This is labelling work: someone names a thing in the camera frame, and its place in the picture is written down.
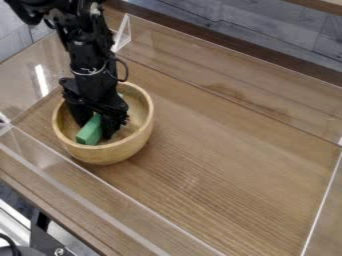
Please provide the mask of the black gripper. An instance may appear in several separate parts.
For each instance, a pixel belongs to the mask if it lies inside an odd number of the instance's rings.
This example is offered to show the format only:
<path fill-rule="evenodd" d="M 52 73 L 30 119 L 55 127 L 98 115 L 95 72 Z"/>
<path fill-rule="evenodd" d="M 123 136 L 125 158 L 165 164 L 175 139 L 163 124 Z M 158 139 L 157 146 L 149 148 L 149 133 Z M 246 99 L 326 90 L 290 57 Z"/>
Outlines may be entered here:
<path fill-rule="evenodd" d="M 110 140 L 129 122 L 129 104 L 117 91 L 118 83 L 129 79 L 129 67 L 119 58 L 99 63 L 71 61 L 73 77 L 59 80 L 63 97 L 75 122 L 86 125 L 98 112 L 102 116 L 103 138 Z"/>

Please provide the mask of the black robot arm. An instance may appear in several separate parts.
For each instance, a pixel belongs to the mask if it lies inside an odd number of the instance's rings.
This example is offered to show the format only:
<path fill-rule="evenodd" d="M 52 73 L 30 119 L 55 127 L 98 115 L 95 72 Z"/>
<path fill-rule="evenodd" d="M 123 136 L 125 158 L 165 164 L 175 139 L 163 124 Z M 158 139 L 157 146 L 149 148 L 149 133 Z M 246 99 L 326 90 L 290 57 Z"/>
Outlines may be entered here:
<path fill-rule="evenodd" d="M 125 61 L 113 52 L 115 40 L 105 18 L 105 1 L 4 0 L 26 24 L 44 23 L 57 31 L 73 73 L 59 80 L 69 110 L 81 126 L 98 114 L 109 140 L 129 121 L 129 104 L 118 93 L 118 84 L 129 77 L 118 74 Z"/>

